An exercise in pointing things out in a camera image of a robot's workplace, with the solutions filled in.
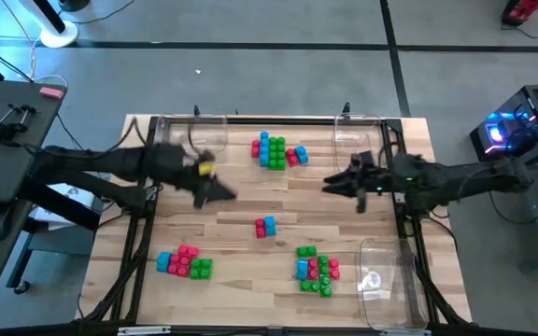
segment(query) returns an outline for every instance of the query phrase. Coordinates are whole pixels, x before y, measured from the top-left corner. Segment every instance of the transparent plastic bin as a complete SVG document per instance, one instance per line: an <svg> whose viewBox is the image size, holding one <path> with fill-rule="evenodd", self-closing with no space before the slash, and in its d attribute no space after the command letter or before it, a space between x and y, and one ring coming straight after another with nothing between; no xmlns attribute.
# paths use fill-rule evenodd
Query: transparent plastic bin
<svg viewBox="0 0 538 336"><path fill-rule="evenodd" d="M350 155L371 150L375 156L381 148L378 126L360 127L359 121L375 119L372 116L336 115L333 118L333 162L335 172L343 172L350 165Z"/></svg>
<svg viewBox="0 0 538 336"><path fill-rule="evenodd" d="M356 257L361 319L373 329L423 330L424 291L405 239L362 241Z"/></svg>

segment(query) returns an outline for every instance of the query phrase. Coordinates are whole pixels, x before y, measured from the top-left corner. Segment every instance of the blue light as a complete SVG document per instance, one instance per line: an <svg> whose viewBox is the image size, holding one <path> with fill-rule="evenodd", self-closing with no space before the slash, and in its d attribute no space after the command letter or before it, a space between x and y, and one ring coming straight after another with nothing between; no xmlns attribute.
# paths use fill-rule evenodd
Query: blue light
<svg viewBox="0 0 538 336"><path fill-rule="evenodd" d="M493 141L497 141L497 142L503 141L503 136L497 127L491 127L489 129L489 135L491 136L491 139L493 139Z"/></svg>

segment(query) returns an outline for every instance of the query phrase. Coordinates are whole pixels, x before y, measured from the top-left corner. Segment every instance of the pink block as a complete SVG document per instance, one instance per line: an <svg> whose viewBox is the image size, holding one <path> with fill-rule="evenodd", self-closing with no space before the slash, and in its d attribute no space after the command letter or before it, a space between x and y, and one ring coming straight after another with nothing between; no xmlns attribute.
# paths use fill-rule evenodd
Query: pink block
<svg viewBox="0 0 538 336"><path fill-rule="evenodd" d="M57 90L57 89L51 89L51 88L41 88L41 90L38 91L40 94L46 96L46 97L51 97L51 98L55 98L55 99L62 99L64 98L64 92L61 91L61 90Z"/></svg>

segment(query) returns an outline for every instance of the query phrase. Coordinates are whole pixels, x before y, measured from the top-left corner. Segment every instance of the wood plank surface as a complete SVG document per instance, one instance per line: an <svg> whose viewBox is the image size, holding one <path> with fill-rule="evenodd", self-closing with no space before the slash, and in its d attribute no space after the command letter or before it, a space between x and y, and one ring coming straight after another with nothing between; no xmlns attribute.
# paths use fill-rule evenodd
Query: wood plank surface
<svg viewBox="0 0 538 336"><path fill-rule="evenodd" d="M137 117L141 130L146 129L150 116ZM131 118L127 117L126 125ZM341 139L344 142L360 139L366 145L363 149L370 147L376 153L381 147L377 128L363 128L360 132L355 126L347 130L347 135L353 136ZM403 129L408 152L433 160L426 120L403 119ZM261 130L285 137L287 147L306 146L309 164L287 167L285 171L261 168L249 155L250 142L259 137ZM363 135L355 138L354 132ZM184 142L183 134L183 128L173 126L171 140ZM224 136L223 130L218 129L205 134L198 134L208 137L206 142L201 140L201 144L211 147L217 147L214 143L221 142ZM125 144L138 145L135 134L130 135ZM332 126L230 125L227 146L217 154L218 176L237 190L238 199L230 203L210 203L203 210L195 210L187 192L171 187L161 192L138 323L366 326L364 311L359 305L356 275L360 245L365 239L393 240L397 233L389 195L367 195L368 210L359 215L354 210L355 200L320 192L322 178L336 171L335 157L342 166L347 165L349 152L355 150L354 146L347 145L350 144L338 143L337 155L334 155ZM109 210L102 220L119 211ZM445 209L438 209L438 213L444 212ZM255 237L254 219L264 216L277 217L276 237ZM127 218L119 219L97 232L82 289L81 306L85 313L103 298L117 277L127 224ZM453 240L429 221L423 222L423 233L434 283L457 312L470 320ZM201 258L214 260L210 281L193 281L156 272L155 260L159 253L176 251L182 244L199 246ZM294 271L295 248L300 245L316 245L320 254L340 260L342 277L333 282L330 299L299 291ZM394 278L399 275L392 276L389 287L387 276L382 279L391 294L400 291ZM130 299L130 293L131 290L127 290L124 303ZM399 324L401 316L405 316L404 305L394 300L387 302L368 301L365 306L369 320L377 325Z"/></svg>

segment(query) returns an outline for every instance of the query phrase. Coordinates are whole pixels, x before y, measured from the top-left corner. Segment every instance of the white cable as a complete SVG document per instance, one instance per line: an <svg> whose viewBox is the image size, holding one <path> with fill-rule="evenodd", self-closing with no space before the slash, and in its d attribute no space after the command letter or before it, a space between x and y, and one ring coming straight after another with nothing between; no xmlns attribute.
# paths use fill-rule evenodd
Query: white cable
<svg viewBox="0 0 538 336"><path fill-rule="evenodd" d="M59 78L64 83L65 88L68 89L69 85L67 84L67 80L65 80L65 78L63 78L63 77L61 77L59 75L47 75L47 76L35 78L34 81L37 82L37 81L42 80L42 79L54 78L54 77Z"/></svg>
<svg viewBox="0 0 538 336"><path fill-rule="evenodd" d="M22 29L22 32L24 33L24 36L26 36L26 40L28 41L28 47L30 47L30 51L31 51L31 53L30 53L30 59L31 59L31 61L30 61L31 62L30 79L33 79L35 77L35 72L36 72L35 45L36 45L36 41L38 41L38 39L35 41L34 44L31 42L30 37L28 36L28 33L26 33L26 30L24 29L24 26L22 26L22 24L20 23L20 20L18 20L18 17L16 17L16 14L14 14L14 11L11 10L11 8L7 4L6 0L1 0L1 1L6 6L7 10L9 11L9 14L11 14L11 16L14 17L14 20L20 26L20 29Z"/></svg>

